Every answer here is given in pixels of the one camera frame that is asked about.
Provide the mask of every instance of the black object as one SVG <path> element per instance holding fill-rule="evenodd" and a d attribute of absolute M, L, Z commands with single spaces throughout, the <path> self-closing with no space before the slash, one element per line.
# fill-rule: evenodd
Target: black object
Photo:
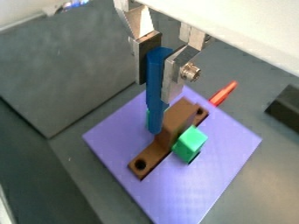
<path fill-rule="evenodd" d="M 299 88 L 288 85 L 266 112 L 299 134 Z"/>

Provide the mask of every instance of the hole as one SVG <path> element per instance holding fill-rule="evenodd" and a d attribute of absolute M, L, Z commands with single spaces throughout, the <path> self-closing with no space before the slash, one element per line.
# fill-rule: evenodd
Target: hole
<path fill-rule="evenodd" d="M 199 108 L 196 115 L 200 116 L 203 114 L 202 108 Z"/>
<path fill-rule="evenodd" d="M 138 159 L 135 161 L 135 168 L 142 171 L 146 168 L 146 161 L 143 159 Z"/>

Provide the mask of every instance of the green cube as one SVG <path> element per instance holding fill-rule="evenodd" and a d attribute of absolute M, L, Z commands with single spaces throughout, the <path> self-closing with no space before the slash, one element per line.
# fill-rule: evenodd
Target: green cube
<path fill-rule="evenodd" d="M 208 137 L 196 129 L 192 125 L 180 135 L 175 145 L 172 146 L 172 152 L 187 164 L 195 159 L 202 152 L 202 146 Z"/>

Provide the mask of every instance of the screw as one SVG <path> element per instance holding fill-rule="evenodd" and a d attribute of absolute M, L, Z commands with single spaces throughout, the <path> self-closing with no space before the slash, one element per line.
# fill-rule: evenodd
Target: screw
<path fill-rule="evenodd" d="M 202 70 L 188 62 L 180 69 L 182 78 L 188 81 L 196 81 L 200 78 Z"/>

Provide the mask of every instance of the white panel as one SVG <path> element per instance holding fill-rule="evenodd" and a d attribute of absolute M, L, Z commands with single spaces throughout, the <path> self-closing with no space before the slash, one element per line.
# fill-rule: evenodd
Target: white panel
<path fill-rule="evenodd" d="M 136 0 L 299 76 L 298 0 Z"/>

